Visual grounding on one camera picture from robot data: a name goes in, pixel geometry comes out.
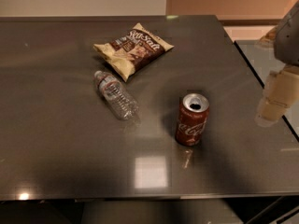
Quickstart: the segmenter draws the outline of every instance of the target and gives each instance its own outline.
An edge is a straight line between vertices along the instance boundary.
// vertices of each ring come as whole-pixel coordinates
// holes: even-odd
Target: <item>label on can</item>
[[[185,146],[199,143],[201,134],[206,127],[209,103],[201,94],[186,95],[179,104],[176,139]]]

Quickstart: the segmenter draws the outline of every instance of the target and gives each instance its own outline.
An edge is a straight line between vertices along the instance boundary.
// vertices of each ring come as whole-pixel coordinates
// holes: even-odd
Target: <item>soda can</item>
[[[209,103],[206,97],[198,93],[187,94],[179,102],[176,140],[184,146],[198,144],[208,113]]]

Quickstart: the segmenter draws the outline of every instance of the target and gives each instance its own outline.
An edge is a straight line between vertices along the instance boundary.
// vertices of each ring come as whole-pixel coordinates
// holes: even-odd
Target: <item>clear plastic bottle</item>
[[[137,101],[112,74],[97,71],[94,81],[96,89],[104,95],[119,119],[130,119],[137,113]]]

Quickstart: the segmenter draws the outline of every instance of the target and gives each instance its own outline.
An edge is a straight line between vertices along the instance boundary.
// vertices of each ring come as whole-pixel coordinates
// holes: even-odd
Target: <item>can top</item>
[[[183,105],[195,113],[204,112],[209,107],[207,98],[198,93],[187,94],[183,99]]]

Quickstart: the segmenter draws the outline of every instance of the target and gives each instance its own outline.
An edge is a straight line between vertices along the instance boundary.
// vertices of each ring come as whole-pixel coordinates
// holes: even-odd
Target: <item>brown snack bag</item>
[[[93,47],[127,81],[130,75],[174,46],[138,23],[127,36],[103,45],[94,44]]]

